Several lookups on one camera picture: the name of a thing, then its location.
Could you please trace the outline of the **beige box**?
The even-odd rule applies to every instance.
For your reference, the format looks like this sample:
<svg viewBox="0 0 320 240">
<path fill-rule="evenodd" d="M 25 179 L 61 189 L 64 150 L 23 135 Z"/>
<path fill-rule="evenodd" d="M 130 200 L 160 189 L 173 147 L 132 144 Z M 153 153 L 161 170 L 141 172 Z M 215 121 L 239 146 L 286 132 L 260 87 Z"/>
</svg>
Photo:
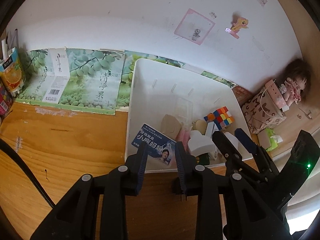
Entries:
<svg viewBox="0 0 320 240">
<path fill-rule="evenodd" d="M 162 119 L 160 132 L 170 139 L 175 140 L 181 128 L 180 122 L 174 116 L 166 114 Z"/>
</svg>

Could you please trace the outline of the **letter print paper bag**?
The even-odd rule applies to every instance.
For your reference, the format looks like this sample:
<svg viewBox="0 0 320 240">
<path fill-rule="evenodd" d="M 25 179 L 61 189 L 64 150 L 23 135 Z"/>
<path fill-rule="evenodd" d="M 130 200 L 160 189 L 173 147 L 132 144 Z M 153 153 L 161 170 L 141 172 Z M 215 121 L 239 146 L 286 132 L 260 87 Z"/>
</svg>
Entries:
<svg viewBox="0 0 320 240">
<path fill-rule="evenodd" d="M 244 103 L 241 110 L 252 134 L 258 134 L 266 128 L 275 128 L 286 119 L 286 115 L 272 101 L 265 87 Z"/>
</svg>

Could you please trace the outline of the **white plastic dispenser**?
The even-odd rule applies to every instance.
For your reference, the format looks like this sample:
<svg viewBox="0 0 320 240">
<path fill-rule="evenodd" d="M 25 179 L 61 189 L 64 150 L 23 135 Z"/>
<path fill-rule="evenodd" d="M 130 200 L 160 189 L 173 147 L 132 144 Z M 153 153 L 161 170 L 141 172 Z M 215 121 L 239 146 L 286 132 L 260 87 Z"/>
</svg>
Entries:
<svg viewBox="0 0 320 240">
<path fill-rule="evenodd" d="M 190 139 L 188 141 L 189 153 L 195 157 L 208 153 L 210 159 L 216 160 L 218 149 L 210 137 L 202 135 L 198 130 L 190 132 Z"/>
</svg>

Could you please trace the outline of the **green tissue pack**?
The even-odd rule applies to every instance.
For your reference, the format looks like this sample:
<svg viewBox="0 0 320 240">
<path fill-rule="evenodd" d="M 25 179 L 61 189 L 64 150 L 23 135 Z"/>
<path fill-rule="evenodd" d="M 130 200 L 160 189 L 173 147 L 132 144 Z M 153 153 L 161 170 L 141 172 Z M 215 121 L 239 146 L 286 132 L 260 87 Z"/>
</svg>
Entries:
<svg viewBox="0 0 320 240">
<path fill-rule="evenodd" d="M 274 130 L 266 128 L 258 133 L 259 144 L 267 152 L 271 152 L 278 147 L 278 144 L 283 142 L 281 136 L 276 135 Z"/>
</svg>

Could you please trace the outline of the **pink red snack pack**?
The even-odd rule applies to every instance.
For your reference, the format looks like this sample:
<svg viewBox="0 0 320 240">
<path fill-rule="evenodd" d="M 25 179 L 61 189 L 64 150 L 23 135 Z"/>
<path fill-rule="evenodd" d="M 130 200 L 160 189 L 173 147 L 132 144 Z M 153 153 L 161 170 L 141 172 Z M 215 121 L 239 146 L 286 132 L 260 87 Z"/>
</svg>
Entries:
<svg viewBox="0 0 320 240">
<path fill-rule="evenodd" d="M 10 93 L 8 93 L 5 85 L 2 80 L 0 80 L 0 115 L 1 117 L 5 117 L 12 106 L 12 97 Z"/>
</svg>

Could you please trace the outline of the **pink booklet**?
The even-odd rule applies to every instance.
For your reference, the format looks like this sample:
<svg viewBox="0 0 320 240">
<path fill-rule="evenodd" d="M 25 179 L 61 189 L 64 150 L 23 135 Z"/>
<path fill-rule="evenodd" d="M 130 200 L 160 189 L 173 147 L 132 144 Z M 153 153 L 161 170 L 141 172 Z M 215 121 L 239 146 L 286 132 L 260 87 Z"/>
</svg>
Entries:
<svg viewBox="0 0 320 240">
<path fill-rule="evenodd" d="M 176 137 L 176 141 L 181 142 L 183 144 L 184 150 L 186 152 L 188 152 L 188 141 L 190 139 L 190 131 L 191 128 L 182 128 Z"/>
</svg>

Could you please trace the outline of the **green grape cardboard panel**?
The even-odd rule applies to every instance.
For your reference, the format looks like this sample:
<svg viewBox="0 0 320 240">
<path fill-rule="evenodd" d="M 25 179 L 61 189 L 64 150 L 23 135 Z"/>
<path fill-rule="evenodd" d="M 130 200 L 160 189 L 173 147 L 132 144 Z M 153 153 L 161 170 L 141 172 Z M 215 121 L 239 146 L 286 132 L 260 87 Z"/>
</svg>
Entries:
<svg viewBox="0 0 320 240">
<path fill-rule="evenodd" d="M 31 105 L 70 108 L 77 111 L 114 114 L 130 103 L 135 62 L 149 59 L 182 68 L 184 62 L 135 51 L 66 49 L 70 78 L 59 103 L 42 102 L 49 83 L 48 49 L 19 54 L 26 74 L 22 91 L 15 99 Z"/>
</svg>

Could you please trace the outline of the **colourful rubik cube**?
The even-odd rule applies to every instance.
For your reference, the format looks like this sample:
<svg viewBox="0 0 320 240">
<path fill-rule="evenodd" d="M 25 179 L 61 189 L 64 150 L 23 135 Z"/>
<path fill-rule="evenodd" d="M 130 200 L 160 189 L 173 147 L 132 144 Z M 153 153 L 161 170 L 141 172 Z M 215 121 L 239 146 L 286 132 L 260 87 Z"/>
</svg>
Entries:
<svg viewBox="0 0 320 240">
<path fill-rule="evenodd" d="M 234 122 L 234 117 L 226 106 L 207 114 L 203 119 L 207 123 L 213 122 L 218 130 L 223 130 Z"/>
</svg>

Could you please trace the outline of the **white storage bin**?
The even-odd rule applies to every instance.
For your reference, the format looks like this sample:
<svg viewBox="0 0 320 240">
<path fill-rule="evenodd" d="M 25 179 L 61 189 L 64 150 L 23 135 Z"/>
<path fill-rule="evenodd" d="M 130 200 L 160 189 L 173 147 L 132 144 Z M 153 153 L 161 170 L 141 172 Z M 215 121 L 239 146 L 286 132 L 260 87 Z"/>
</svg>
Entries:
<svg viewBox="0 0 320 240">
<path fill-rule="evenodd" d="M 127 120 L 125 157 L 137 152 L 132 145 L 144 124 L 159 131 L 165 115 L 174 116 L 184 128 L 218 108 L 227 107 L 237 128 L 249 134 L 248 126 L 233 91 L 215 80 L 189 70 L 148 59 L 138 59 L 132 78 Z"/>
</svg>

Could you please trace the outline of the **pink box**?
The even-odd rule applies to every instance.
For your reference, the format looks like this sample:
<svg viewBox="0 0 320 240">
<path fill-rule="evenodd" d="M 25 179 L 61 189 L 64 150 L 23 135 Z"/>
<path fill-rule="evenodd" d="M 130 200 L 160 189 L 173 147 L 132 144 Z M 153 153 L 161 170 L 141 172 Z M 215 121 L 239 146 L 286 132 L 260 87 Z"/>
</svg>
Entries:
<svg viewBox="0 0 320 240">
<path fill-rule="evenodd" d="M 286 104 L 278 86 L 276 85 L 274 80 L 270 80 L 265 84 L 265 88 L 272 99 L 273 103 L 281 109 L 283 112 L 289 110 L 289 106 Z"/>
</svg>

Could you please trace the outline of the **yellow pony wall sticker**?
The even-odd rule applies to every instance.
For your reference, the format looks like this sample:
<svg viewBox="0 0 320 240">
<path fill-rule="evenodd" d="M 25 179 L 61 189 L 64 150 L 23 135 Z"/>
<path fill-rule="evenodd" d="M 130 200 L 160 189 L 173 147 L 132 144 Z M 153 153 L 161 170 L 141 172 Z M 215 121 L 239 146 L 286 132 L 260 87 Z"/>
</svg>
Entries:
<svg viewBox="0 0 320 240">
<path fill-rule="evenodd" d="M 240 13 L 236 11 L 232 14 L 231 24 L 231 27 L 226 28 L 225 32 L 229 33 L 234 38 L 239 39 L 238 32 L 241 29 L 248 29 L 249 20 L 247 18 L 242 17 Z"/>
</svg>

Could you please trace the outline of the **orange juice carton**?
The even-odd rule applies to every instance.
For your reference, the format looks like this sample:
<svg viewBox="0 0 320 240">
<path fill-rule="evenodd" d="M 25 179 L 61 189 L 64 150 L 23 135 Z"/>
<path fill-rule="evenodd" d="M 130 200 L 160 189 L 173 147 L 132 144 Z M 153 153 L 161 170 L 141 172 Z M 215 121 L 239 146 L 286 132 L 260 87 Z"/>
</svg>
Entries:
<svg viewBox="0 0 320 240">
<path fill-rule="evenodd" d="M 16 97 L 25 83 L 25 72 L 16 47 L 9 50 L 6 60 L 1 60 L 1 80 L 7 91 Z"/>
</svg>

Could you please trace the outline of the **doll with brown hair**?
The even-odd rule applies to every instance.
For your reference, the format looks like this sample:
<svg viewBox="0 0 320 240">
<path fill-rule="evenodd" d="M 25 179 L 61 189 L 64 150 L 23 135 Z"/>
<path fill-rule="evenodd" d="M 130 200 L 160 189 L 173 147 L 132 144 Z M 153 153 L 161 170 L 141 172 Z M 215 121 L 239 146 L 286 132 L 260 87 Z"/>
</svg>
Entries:
<svg viewBox="0 0 320 240">
<path fill-rule="evenodd" d="M 304 101 L 311 87 L 311 67 L 303 59 L 295 59 L 284 70 L 279 91 L 290 107 Z"/>
</svg>

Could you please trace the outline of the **pink framed wall drawing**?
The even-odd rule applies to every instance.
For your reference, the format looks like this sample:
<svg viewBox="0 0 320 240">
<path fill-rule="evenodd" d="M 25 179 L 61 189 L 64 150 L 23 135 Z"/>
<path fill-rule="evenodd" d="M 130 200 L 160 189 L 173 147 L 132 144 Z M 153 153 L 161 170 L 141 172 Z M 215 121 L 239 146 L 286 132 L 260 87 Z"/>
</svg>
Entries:
<svg viewBox="0 0 320 240">
<path fill-rule="evenodd" d="M 174 34 L 197 45 L 201 45 L 214 25 L 215 23 L 206 16 L 193 9 L 188 9 L 175 29 Z"/>
</svg>

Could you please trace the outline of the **white grape carton box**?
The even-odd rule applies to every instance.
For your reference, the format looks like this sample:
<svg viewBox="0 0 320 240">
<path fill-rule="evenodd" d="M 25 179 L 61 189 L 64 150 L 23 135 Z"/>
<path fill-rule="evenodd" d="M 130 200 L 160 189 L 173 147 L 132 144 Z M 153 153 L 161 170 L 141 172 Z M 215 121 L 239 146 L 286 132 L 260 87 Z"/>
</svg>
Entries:
<svg viewBox="0 0 320 240">
<path fill-rule="evenodd" d="M 48 87 L 42 102 L 59 103 L 70 78 L 66 48 L 48 49 Z"/>
</svg>

